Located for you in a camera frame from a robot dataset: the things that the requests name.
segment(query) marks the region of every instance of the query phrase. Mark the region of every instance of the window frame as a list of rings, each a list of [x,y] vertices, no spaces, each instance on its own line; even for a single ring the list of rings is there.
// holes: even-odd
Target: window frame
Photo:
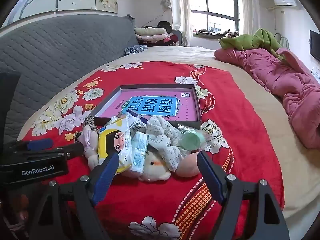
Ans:
[[[207,29],[209,28],[209,15],[211,16],[216,16],[216,17],[220,17],[220,18],[225,18],[228,20],[232,20],[235,22],[235,31],[238,32],[239,31],[239,7],[238,7],[238,0],[233,0],[233,5],[234,5],[234,10],[235,10],[235,16],[231,17],[228,15],[224,15],[224,14],[219,14],[219,13],[212,13],[209,12],[209,1],[206,0],[207,3],[207,11],[198,11],[198,10],[191,10],[191,12],[194,13],[202,13],[202,14],[206,14],[207,15]]]

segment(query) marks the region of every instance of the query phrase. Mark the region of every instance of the screw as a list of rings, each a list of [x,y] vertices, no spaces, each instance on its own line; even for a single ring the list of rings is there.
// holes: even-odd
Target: screw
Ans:
[[[236,176],[233,175],[233,174],[229,174],[229,175],[227,176],[227,178],[228,178],[228,180],[231,180],[231,181],[236,180]]]
[[[260,180],[260,184],[262,186],[266,186],[266,185],[268,185],[268,182],[265,179],[262,179],[262,180]]]
[[[89,179],[89,176],[87,176],[87,175],[83,175],[83,176],[80,177],[80,180],[83,181],[83,182],[87,181],[88,179]]]
[[[52,181],[49,182],[49,186],[50,186],[50,187],[53,187],[53,186],[55,186],[56,184],[57,184],[57,183],[56,183],[55,180],[52,180]]]

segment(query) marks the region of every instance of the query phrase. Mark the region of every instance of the cardboard box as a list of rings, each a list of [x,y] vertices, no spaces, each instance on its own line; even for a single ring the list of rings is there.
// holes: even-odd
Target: cardboard box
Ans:
[[[190,84],[141,84],[121,85],[98,104],[91,112],[94,122],[98,126],[104,126],[113,115],[122,111],[122,107],[133,96],[161,96],[177,97],[179,111],[175,116],[167,116],[165,119],[174,127],[178,123],[200,129],[201,111],[199,100],[194,85]]]

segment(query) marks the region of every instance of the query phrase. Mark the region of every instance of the blue patterned cloth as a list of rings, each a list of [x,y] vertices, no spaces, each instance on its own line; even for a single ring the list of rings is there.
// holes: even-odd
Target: blue patterned cloth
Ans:
[[[127,47],[124,50],[124,56],[129,55],[129,54],[134,54],[134,53],[139,53],[148,48],[147,45],[133,45],[131,47]]]

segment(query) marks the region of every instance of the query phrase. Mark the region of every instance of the gray quilted headboard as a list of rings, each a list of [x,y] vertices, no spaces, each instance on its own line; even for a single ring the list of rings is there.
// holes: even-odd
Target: gray quilted headboard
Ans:
[[[68,15],[32,22],[0,37],[0,68],[21,72],[6,119],[4,142],[61,90],[137,45],[134,21],[107,15]]]

